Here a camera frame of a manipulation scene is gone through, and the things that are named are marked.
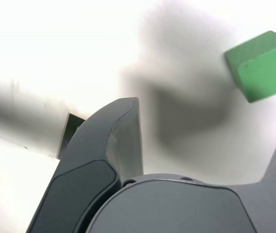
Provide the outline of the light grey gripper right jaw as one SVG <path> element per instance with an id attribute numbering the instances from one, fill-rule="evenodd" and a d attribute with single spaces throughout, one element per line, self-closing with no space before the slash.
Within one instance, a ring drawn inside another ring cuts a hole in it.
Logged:
<path id="1" fill-rule="evenodd" d="M 97 212 L 89 233 L 276 233 L 276 150 L 261 181 L 139 178 Z"/>

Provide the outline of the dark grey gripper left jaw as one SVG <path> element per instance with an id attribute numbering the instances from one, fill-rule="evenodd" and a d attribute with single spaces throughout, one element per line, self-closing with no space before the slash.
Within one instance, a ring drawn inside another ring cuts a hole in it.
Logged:
<path id="1" fill-rule="evenodd" d="M 98 110 L 75 132 L 28 227 L 30 233 L 84 233 L 124 181 L 143 174 L 138 98 Z"/>

